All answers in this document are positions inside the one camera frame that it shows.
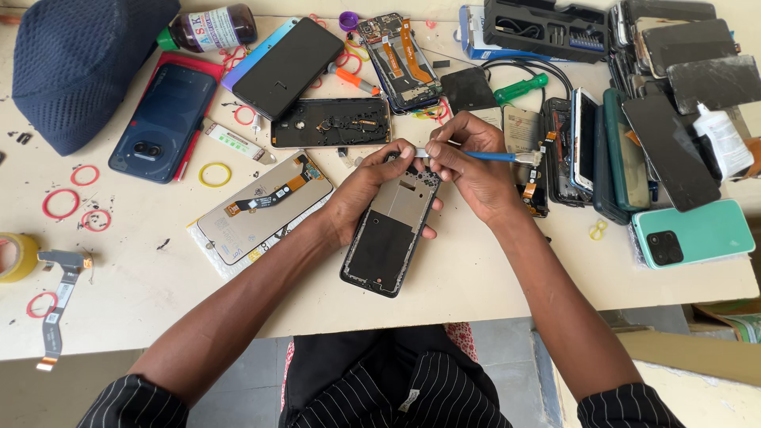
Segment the tape roll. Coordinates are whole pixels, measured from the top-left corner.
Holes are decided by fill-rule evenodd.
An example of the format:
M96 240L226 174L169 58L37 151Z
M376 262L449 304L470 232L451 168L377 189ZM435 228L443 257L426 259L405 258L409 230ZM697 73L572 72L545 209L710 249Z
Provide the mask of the tape roll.
M0 232L0 246L5 245L13 245L16 255L11 266L0 272L0 283L15 283L34 270L40 246L26 235Z

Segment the shirt sleeve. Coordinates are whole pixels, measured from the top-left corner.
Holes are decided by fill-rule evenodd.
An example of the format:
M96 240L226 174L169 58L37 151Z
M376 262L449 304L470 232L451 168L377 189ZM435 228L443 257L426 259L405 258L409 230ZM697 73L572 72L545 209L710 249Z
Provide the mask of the shirt sleeve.
M188 407L170 392L127 375L109 384L77 425L100 428L185 427Z
M584 428L684 428L658 393L642 383L586 397L576 416Z

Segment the brown liquid bottle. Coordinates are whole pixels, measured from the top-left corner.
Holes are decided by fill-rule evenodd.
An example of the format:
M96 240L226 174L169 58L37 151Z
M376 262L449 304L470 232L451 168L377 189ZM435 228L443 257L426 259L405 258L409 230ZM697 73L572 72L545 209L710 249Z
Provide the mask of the brown liquid bottle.
M163 50L184 48L201 53L256 41L256 22L248 6L238 3L208 12L178 15L156 38Z

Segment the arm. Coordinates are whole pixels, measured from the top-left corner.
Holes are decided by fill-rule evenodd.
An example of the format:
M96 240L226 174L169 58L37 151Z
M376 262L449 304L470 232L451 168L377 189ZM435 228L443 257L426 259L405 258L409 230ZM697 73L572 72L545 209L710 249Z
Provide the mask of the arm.
M462 146L447 144L459 142ZM616 335L565 272L519 199L507 162L484 162L462 151L504 152L502 132L461 112L431 134L431 169L452 180L494 232L521 284L552 361L577 401L642 382Z
M400 139L368 156L322 209L170 327L128 374L138 374L193 406L248 347L299 279L349 244L380 185L413 163L412 147ZM402 155L384 164L388 152ZM415 162L420 170L421 161ZM441 209L441 201L434 208ZM434 238L435 232L426 226L423 236Z

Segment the green screwdriver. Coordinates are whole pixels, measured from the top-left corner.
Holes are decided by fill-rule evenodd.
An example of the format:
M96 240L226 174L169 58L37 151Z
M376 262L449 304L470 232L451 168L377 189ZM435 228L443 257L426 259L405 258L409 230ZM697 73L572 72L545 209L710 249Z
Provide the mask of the green screwdriver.
M535 75L531 80L523 80L510 86L494 91L494 98L500 106L504 106L511 100L522 95L528 94L532 89L544 88L547 86L548 78L546 73Z

